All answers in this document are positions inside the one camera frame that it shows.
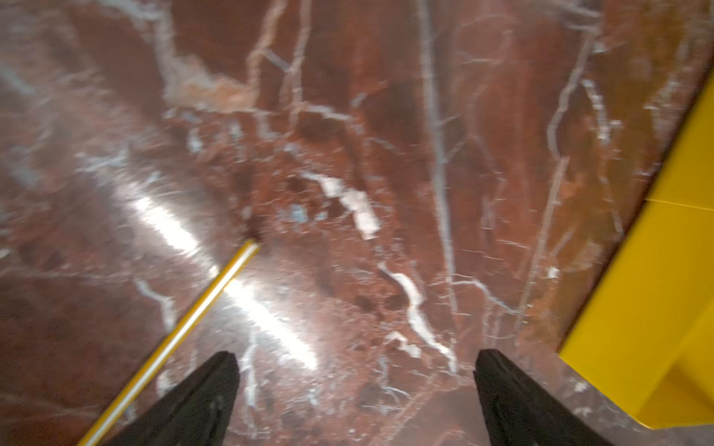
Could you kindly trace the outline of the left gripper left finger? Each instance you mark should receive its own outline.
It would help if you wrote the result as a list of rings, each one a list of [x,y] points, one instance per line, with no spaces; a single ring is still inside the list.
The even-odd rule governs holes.
[[[215,353],[109,445],[221,445],[240,385],[236,356]]]

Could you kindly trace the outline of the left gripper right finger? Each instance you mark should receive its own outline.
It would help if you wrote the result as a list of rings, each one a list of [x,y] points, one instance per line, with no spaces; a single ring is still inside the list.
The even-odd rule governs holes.
[[[482,349],[474,380],[493,445],[608,445],[497,349]]]

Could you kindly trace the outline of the yellow bottom drawer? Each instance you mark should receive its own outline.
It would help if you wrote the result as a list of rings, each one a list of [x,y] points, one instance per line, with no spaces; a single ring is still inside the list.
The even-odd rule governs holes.
[[[712,84],[560,357],[649,429],[712,423]]]

